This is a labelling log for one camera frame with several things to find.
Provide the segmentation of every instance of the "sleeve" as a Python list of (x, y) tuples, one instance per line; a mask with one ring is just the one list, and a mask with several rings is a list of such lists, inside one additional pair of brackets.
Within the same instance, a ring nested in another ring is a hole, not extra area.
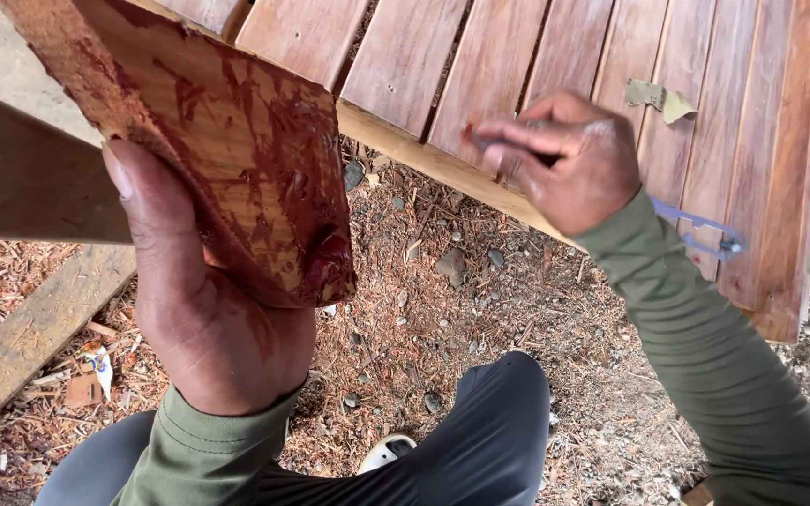
[(659, 381), (698, 433), (715, 505), (810, 505), (807, 401), (645, 191), (574, 239), (626, 301)]
[(112, 506), (254, 503), (298, 397), (296, 391), (255, 415), (222, 417), (197, 411), (170, 385), (149, 447)]

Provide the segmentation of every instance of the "gray pants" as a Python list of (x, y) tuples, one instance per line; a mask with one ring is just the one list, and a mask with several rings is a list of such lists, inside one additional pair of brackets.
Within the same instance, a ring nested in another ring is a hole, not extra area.
[[(137, 413), (92, 435), (55, 469), (36, 506), (105, 506), (149, 444), (155, 413)], [(510, 352), (469, 369), (456, 403), (417, 448), (350, 478), (305, 476), (271, 463), (262, 504), (532, 504), (546, 459), (549, 389), (530, 356)]]

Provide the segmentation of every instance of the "sneaker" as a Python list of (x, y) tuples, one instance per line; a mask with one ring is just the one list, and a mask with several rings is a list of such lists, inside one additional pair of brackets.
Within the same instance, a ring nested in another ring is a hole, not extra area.
[(363, 475), (368, 471), (386, 466), (393, 460), (400, 459), (411, 452), (417, 445), (418, 443), (404, 434), (389, 434), (367, 452), (365, 460), (358, 467), (357, 474)]

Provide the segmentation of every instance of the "hand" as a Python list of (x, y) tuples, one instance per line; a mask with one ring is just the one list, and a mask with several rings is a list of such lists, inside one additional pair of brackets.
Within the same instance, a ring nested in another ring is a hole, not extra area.
[(199, 411), (252, 414), (295, 390), (314, 351), (314, 310), (248, 299), (208, 267), (193, 201), (159, 158), (129, 141), (103, 148), (136, 246), (136, 320), (174, 386)]
[[(639, 192), (633, 126), (574, 94), (556, 93), (517, 120), (484, 122), (475, 133), (508, 142), (484, 151), (483, 170), (520, 188), (567, 236), (591, 230)], [(546, 167), (531, 151), (561, 158)]]

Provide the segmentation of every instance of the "finger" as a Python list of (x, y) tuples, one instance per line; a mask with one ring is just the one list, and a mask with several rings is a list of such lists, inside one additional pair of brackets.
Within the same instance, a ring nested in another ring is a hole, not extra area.
[(497, 183), (520, 188), (528, 196), (551, 176), (549, 167), (539, 163), (536, 156), (505, 144), (489, 146), (483, 153), (482, 167)]
[(586, 97), (560, 90), (528, 107), (517, 119), (572, 123), (595, 121), (601, 119), (604, 113), (603, 109), (593, 105)]
[(478, 125), (484, 139), (501, 140), (538, 153), (576, 156), (584, 146), (585, 123), (558, 121), (489, 121)]
[(136, 246), (140, 290), (174, 302), (188, 300), (205, 282), (189, 193), (160, 158), (133, 142), (108, 141), (103, 154)]

